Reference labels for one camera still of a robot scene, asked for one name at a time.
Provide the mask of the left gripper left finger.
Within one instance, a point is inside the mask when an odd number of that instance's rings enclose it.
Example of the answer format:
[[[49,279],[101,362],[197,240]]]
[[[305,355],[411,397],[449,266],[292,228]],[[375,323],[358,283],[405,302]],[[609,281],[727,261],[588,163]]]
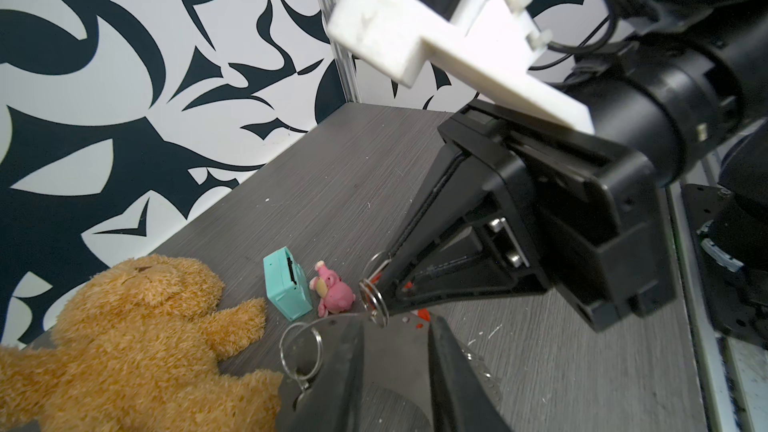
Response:
[[[357,431],[361,423],[365,335],[361,320],[337,316],[290,325],[279,343],[286,379],[279,431]]]

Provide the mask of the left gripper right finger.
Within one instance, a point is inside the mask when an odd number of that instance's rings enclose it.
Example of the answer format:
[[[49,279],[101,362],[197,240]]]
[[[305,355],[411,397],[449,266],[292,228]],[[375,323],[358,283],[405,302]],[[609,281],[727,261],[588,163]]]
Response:
[[[427,350],[434,431],[511,431],[443,317],[430,321]]]

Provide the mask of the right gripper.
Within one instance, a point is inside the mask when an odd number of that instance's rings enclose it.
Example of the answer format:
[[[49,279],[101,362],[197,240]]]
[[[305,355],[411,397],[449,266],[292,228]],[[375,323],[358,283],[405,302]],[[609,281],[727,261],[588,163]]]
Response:
[[[533,296],[553,283],[604,331],[675,299],[656,171],[641,152],[479,100],[439,133],[450,144],[377,270],[396,305]]]

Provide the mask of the red key tag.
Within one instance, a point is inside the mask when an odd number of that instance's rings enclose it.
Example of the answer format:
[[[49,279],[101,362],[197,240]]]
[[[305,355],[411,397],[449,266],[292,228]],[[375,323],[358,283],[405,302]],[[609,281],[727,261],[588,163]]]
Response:
[[[417,329],[423,328],[425,324],[432,321],[432,313],[428,308],[411,304],[407,308],[405,305],[396,305],[395,296],[386,294],[385,290],[379,287],[381,277],[381,273],[375,273],[361,283],[365,307],[374,324],[379,327],[388,326],[395,312],[405,312],[418,318],[422,325],[416,325]]]

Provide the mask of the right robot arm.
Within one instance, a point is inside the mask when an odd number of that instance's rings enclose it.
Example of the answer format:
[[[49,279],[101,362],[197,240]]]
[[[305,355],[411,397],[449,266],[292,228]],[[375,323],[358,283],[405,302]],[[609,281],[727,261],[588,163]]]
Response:
[[[557,90],[577,132],[497,99],[439,126],[443,146],[373,275],[373,321],[557,288],[596,330],[675,297],[659,188],[767,113],[767,0],[605,0],[608,25],[569,48]]]

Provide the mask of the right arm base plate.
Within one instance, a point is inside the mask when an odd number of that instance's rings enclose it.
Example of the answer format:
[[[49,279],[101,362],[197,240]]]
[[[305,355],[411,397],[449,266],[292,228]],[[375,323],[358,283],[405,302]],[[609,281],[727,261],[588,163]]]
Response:
[[[767,347],[767,215],[724,189],[681,189],[713,328]]]

